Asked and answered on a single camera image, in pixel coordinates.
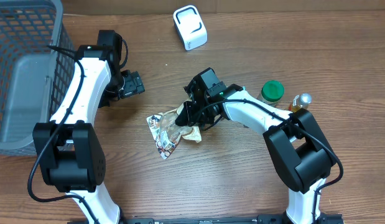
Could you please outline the brown Pantree snack pouch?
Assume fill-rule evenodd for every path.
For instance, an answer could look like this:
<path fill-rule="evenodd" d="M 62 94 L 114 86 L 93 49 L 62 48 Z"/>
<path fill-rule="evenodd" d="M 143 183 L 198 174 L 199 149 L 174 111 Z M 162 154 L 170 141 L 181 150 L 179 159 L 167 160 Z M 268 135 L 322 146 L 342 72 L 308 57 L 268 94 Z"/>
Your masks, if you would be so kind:
<path fill-rule="evenodd" d="M 176 125 L 175 120 L 183 109 L 184 105 L 181 104 L 177 109 L 153 114 L 146 118 L 155 146 L 163 159 L 167 159 L 174 152 L 181 138 L 196 143 L 202 141 L 198 127 Z"/>

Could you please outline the green lid jar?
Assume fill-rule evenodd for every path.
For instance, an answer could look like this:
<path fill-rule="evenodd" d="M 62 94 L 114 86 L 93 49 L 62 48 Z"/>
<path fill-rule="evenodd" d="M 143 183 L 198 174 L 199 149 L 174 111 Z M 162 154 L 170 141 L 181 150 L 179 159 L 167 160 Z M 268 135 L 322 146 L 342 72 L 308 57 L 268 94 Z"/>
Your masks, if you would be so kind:
<path fill-rule="evenodd" d="M 262 86 L 257 99 L 267 105 L 275 106 L 283 96 L 283 84 L 277 80 L 270 80 Z"/>

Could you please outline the yellow oil bottle silver cap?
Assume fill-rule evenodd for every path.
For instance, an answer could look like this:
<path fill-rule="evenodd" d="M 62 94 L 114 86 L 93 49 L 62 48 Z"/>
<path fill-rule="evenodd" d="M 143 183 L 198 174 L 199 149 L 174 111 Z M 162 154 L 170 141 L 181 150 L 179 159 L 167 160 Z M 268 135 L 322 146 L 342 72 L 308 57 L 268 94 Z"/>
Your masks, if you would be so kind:
<path fill-rule="evenodd" d="M 288 110 L 294 113 L 302 108 L 307 109 L 311 102 L 312 96 L 309 93 L 297 95 L 290 103 Z"/>

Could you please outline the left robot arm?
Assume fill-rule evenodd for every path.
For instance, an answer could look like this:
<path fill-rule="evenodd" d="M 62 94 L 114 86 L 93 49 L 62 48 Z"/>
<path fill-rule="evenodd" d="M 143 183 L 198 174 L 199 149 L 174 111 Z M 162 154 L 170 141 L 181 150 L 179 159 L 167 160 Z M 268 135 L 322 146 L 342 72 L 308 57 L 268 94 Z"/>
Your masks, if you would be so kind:
<path fill-rule="evenodd" d="M 71 58 L 75 70 L 57 111 L 33 129 L 37 158 L 28 194 L 40 203 L 73 199 L 85 223 L 125 223 L 104 184 L 106 159 L 94 122 L 99 108 L 145 90 L 140 75 L 124 69 L 128 58 L 121 52 L 128 45 L 114 30 L 100 30 L 95 45 L 50 49 Z"/>

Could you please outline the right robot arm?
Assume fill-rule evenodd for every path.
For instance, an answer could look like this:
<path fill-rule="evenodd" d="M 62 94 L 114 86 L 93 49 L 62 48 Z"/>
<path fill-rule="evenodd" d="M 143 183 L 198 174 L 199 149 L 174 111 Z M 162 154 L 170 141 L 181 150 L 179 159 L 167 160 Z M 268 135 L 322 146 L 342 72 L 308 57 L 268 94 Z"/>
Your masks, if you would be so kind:
<path fill-rule="evenodd" d="M 252 223 L 343 223 L 341 215 L 319 210 L 322 190 L 341 179 L 343 168 L 311 112 L 267 105 L 239 85 L 226 86 L 212 68 L 183 89 L 190 99 L 176 125 L 210 128 L 224 118 L 264 138 L 277 175 L 289 189 L 289 202 L 284 213 L 261 214 Z"/>

